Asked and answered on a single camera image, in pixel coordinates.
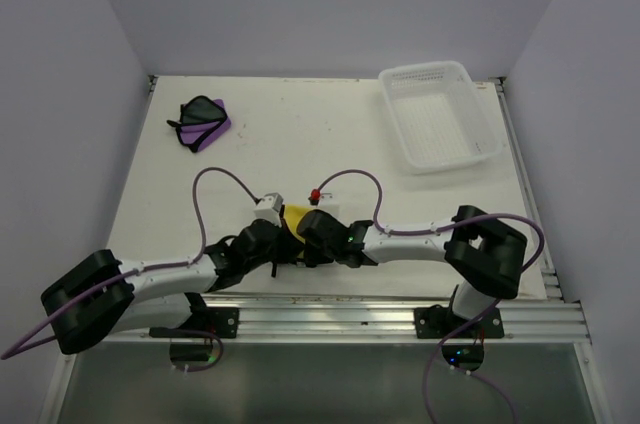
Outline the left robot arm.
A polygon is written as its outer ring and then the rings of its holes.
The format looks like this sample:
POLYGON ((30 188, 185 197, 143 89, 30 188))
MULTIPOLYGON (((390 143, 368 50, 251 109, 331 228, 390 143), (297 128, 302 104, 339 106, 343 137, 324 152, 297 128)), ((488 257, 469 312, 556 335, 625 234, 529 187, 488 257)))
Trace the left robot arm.
POLYGON ((235 237, 204 249, 193 262, 119 260, 96 251, 50 285, 41 302, 65 355, 83 352, 115 331, 127 310, 156 299, 180 296, 172 323, 185 336, 201 334, 207 311, 189 294, 211 293, 239 284, 245 275, 278 259, 288 229, 256 219, 235 237))

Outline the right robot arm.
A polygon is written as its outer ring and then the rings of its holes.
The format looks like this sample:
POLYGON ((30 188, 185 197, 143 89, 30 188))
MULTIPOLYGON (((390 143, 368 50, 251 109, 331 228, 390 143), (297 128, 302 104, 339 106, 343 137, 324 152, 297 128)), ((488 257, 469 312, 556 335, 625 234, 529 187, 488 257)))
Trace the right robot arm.
POLYGON ((481 314, 496 300, 519 294, 527 237, 504 219, 465 205, 451 221, 434 222, 426 230, 410 225, 378 229, 369 221, 343 225, 322 210, 307 213, 297 233, 331 261, 351 268, 399 261, 450 265, 463 281, 450 299, 445 323, 451 333, 468 336, 481 324, 481 314))

